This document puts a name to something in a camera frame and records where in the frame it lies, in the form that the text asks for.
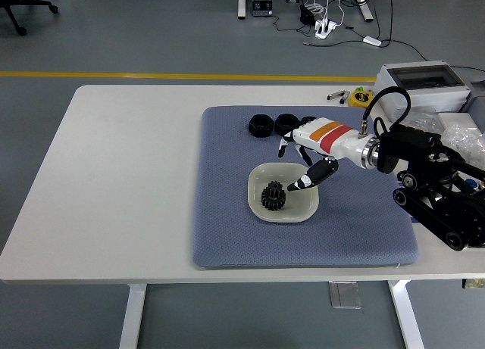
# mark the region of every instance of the floor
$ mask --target floor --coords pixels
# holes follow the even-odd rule
[[[390,0],[374,0],[379,22],[372,23],[343,7],[354,29],[340,26],[324,41],[283,31],[302,26],[299,6],[284,0],[272,0],[278,19],[248,13],[245,20],[237,19],[237,0],[52,1],[58,14],[14,7],[26,36],[0,12],[0,250],[80,86],[322,83],[298,76],[358,84],[383,64],[423,58],[399,42],[303,42],[358,41],[355,32],[388,39],[391,20],[392,38],[424,58],[485,69],[485,0],[392,0],[393,12]],[[342,17],[337,2],[329,15]],[[455,70],[465,81],[485,76]],[[338,311],[325,283],[149,286],[139,347],[403,348],[386,283],[359,290],[363,309]],[[484,290],[451,280],[410,282],[408,291],[426,348],[483,346]],[[127,296],[124,285],[0,284],[0,347],[116,348]]]

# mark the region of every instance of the white bowl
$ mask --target white bowl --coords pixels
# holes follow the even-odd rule
[[[267,222],[298,223],[311,217],[318,208],[318,187],[288,192],[286,187],[303,176],[308,168],[293,163],[268,163],[257,166],[248,179],[248,203],[252,212]],[[272,181],[283,184],[286,202],[272,211],[261,203],[261,193]]]

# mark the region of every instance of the orange stripe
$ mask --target orange stripe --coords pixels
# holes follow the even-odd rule
[[[318,142],[318,141],[320,141],[320,139],[323,136],[325,136],[328,132],[330,132],[334,128],[337,128],[338,126],[342,126],[342,124],[339,123],[339,122],[330,122],[330,123],[326,124],[325,126],[320,127],[319,129],[317,129],[316,131],[314,131],[310,135],[310,139]]]

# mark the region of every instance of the blue cushion mat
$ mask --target blue cushion mat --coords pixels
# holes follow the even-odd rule
[[[280,137],[257,139],[254,114],[326,117],[353,128],[360,108],[228,106],[207,109],[197,177],[193,260],[200,267],[391,266],[413,263],[418,246],[409,215],[393,200],[393,174],[364,170],[349,160],[318,186],[319,207],[300,223],[257,218],[247,200],[251,171],[267,162],[305,162],[293,146],[278,158]],[[318,155],[310,153],[314,162]]]

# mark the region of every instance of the robot finger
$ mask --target robot finger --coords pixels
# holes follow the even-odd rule
[[[280,147],[278,148],[278,157],[279,158],[282,158],[285,155],[285,150],[286,150],[287,145],[290,142],[294,142],[294,141],[295,141],[295,139],[293,138],[293,131],[288,132],[286,135],[284,135],[281,138]]]
[[[333,157],[326,156],[323,160],[318,161],[310,167],[306,174],[300,177],[295,183],[288,185],[289,192],[313,188],[325,179],[333,175],[339,168],[339,162]]]
[[[309,165],[309,166],[313,165],[313,161],[311,160],[310,156],[308,156],[308,153],[306,152],[304,146],[296,144],[295,148],[298,151],[299,155],[302,157],[302,159],[306,162],[307,165]]]

